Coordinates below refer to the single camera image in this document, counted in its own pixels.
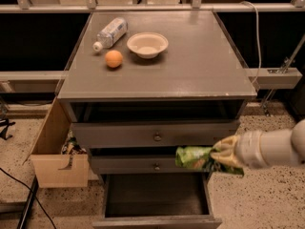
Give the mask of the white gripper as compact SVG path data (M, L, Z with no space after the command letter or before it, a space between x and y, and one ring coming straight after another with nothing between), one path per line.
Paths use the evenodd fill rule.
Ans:
M214 144L214 148L219 151L212 152L211 157L230 167L241 168L242 164L250 169L262 169L267 167L260 150L261 131L250 131L241 136L230 135ZM222 151L233 151L233 153L223 153Z

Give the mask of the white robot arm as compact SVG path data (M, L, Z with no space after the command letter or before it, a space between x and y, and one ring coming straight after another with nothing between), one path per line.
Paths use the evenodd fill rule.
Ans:
M213 147L215 152L211 152L211 157L232 167L295 167L305 161L305 120L299 121L292 129L231 135Z

